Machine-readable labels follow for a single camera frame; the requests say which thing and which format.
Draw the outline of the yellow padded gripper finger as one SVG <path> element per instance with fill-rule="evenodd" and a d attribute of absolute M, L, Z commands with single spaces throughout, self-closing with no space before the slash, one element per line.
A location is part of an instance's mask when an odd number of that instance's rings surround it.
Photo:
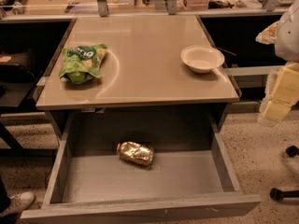
<path fill-rule="evenodd" d="M 271 70 L 259 109 L 259 123 L 279 123 L 299 101 L 299 63 Z"/>

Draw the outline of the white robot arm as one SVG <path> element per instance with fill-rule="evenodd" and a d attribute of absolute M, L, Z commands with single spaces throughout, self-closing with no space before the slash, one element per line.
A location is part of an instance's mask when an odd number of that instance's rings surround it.
<path fill-rule="evenodd" d="M 274 44 L 275 54 L 286 61 L 282 68 L 271 70 L 267 76 L 265 97 L 259 109 L 258 122 L 272 127 L 299 101 L 299 0 L 295 0 L 279 21 L 260 32 L 256 41 Z"/>

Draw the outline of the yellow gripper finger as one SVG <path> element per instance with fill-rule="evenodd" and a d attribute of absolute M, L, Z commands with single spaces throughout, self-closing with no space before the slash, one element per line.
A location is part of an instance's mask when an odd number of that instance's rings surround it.
<path fill-rule="evenodd" d="M 275 44 L 277 39 L 277 27 L 278 22 L 274 22 L 271 25 L 269 25 L 267 28 L 265 28 L 263 31 L 258 33 L 255 40 L 258 43 L 269 45 L 269 44 Z"/>

